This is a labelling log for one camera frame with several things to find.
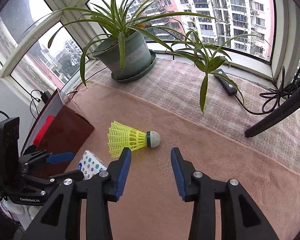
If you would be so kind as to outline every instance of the green flower pot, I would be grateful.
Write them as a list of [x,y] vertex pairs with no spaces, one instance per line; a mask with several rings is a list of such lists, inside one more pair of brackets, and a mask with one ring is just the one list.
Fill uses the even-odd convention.
[[118,44],[109,48],[114,42],[115,40],[111,39],[103,41],[92,54],[93,57],[101,60],[112,71],[113,79],[125,80],[134,77],[151,64],[150,51],[143,34],[134,32],[125,39],[125,64],[123,70],[120,68]]

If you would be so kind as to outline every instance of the white wall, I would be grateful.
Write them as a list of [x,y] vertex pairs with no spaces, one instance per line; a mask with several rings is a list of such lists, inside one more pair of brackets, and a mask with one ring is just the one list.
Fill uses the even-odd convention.
[[[9,117],[20,117],[19,133],[20,139],[18,141],[19,152],[21,151],[26,137],[30,130],[32,122],[32,115],[30,113],[29,105],[16,96],[13,91],[0,80],[0,110],[7,113]],[[0,121],[4,120],[5,116],[0,114]]]

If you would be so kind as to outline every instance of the badminton shuttlecock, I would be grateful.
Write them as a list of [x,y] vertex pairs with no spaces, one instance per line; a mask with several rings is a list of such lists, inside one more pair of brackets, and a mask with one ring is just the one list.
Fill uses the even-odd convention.
[[143,147],[154,148],[160,144],[160,134],[157,132],[144,133],[116,121],[111,123],[108,138],[109,152],[112,157],[120,156],[124,147],[134,151]]

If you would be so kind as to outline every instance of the metal screw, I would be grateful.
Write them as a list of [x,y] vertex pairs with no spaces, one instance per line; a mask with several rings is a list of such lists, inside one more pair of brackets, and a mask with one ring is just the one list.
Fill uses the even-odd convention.
[[100,173],[99,173],[99,176],[102,177],[102,178],[105,178],[108,175],[109,175],[108,171],[100,171]]
[[201,171],[195,171],[193,173],[193,176],[195,176],[196,178],[201,178],[203,176],[202,172]]
[[63,184],[65,184],[65,185],[70,185],[71,183],[72,183],[72,179],[65,179],[63,181]]
[[237,186],[237,185],[239,184],[239,181],[237,181],[236,179],[231,179],[231,180],[230,180],[230,184],[231,184],[232,186]]

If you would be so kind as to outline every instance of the green band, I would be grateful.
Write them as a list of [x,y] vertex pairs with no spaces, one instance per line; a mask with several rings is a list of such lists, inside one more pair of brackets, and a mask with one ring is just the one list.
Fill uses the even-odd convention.
[[150,140],[150,132],[149,131],[146,134],[146,139],[147,139],[147,147],[151,148],[151,140]]

